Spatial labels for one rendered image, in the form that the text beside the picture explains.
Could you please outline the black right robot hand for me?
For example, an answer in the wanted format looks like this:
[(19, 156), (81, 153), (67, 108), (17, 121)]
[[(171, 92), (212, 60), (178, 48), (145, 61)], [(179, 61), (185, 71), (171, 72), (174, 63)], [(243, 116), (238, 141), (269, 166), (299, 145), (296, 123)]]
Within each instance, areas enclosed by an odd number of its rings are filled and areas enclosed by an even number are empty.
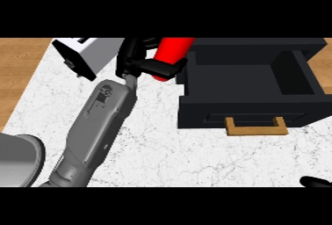
[(305, 187), (332, 187), (332, 183), (324, 179), (308, 176), (299, 178), (299, 184)]

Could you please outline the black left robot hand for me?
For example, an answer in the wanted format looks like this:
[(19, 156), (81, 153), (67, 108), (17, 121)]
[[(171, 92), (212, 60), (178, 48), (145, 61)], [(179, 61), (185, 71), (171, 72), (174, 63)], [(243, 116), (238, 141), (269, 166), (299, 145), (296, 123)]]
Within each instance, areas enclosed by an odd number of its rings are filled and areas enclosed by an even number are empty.
[(125, 38), (116, 55), (114, 75), (132, 75), (143, 73), (153, 75), (171, 75), (171, 68), (153, 59), (162, 38)]

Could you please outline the red can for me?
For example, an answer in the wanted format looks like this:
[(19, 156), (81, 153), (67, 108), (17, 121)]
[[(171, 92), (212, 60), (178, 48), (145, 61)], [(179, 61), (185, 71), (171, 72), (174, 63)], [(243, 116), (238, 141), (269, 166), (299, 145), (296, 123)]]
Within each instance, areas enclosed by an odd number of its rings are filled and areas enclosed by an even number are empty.
[(187, 63), (187, 50), (194, 42), (193, 38), (162, 38), (154, 52), (153, 59), (171, 68), (171, 75), (153, 75), (157, 81), (168, 81)]

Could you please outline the black open drawer box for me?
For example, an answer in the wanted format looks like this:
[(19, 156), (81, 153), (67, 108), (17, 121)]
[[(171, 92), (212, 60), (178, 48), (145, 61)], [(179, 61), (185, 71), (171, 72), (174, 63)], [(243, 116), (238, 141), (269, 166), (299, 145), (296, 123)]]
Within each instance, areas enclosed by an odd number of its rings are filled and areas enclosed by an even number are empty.
[(197, 38), (176, 82), (190, 97), (318, 96), (308, 60), (324, 46), (321, 38)]

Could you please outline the black drawer front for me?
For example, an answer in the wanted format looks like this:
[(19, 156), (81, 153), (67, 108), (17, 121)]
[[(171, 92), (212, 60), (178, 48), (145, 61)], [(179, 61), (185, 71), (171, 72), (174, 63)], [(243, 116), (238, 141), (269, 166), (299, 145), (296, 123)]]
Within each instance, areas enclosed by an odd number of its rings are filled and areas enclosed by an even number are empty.
[(281, 117), (287, 127), (302, 127), (332, 116), (332, 96), (286, 95), (275, 98), (178, 100), (178, 128), (224, 128), (231, 117), (238, 127), (268, 127)]

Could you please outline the white and black appliance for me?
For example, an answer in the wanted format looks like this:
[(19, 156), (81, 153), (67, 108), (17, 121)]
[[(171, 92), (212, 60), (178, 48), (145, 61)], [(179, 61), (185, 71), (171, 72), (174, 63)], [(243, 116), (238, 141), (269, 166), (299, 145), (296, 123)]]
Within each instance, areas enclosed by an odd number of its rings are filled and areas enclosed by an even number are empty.
[(51, 45), (76, 76), (92, 81), (117, 54), (122, 38), (55, 38)]

